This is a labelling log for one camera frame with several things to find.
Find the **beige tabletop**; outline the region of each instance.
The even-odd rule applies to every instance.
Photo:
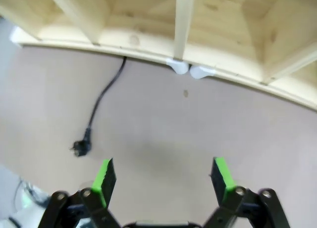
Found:
[[[0,163],[49,193],[73,193],[113,157],[110,208],[121,223],[203,223],[217,206],[212,158],[225,156],[239,185],[273,188],[292,227],[313,227],[317,114],[248,88],[129,59],[97,111],[92,151],[74,157],[69,148],[121,62],[20,50],[0,81]]]

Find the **bolt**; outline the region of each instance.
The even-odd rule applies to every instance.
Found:
[[[238,193],[240,196],[243,196],[243,195],[244,195],[244,191],[243,191],[243,189],[240,188],[240,187],[238,187],[238,188],[236,189],[236,193]]]
[[[271,198],[271,194],[268,191],[263,191],[262,194],[264,197]]]
[[[64,197],[65,197],[65,195],[62,194],[62,193],[60,193],[60,194],[57,196],[57,199],[58,199],[58,200],[61,200],[61,199],[63,199]]]
[[[84,191],[84,197],[88,197],[89,195],[90,195],[90,191],[89,190]]]

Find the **wooden shelf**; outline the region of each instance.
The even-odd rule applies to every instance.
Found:
[[[22,45],[171,58],[317,110],[317,0],[0,0]]]

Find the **black power plug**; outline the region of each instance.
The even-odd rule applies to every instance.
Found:
[[[86,155],[91,149],[90,141],[91,128],[87,128],[84,138],[82,140],[77,140],[74,142],[73,148],[71,150],[74,152],[76,157]]]

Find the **metal screw head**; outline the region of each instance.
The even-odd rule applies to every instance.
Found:
[[[238,193],[240,196],[243,196],[243,195],[244,195],[244,191],[243,191],[243,189],[240,188],[240,187],[238,187],[238,188],[236,189],[236,193]]]
[[[90,191],[89,190],[84,191],[84,197],[88,197],[89,195],[90,195]]]
[[[271,197],[271,194],[268,191],[263,191],[262,194],[264,197],[267,197],[267,198]]]
[[[58,199],[58,200],[61,200],[61,199],[63,199],[64,197],[65,197],[65,195],[62,194],[62,193],[60,193],[60,194],[57,196],[57,199]]]

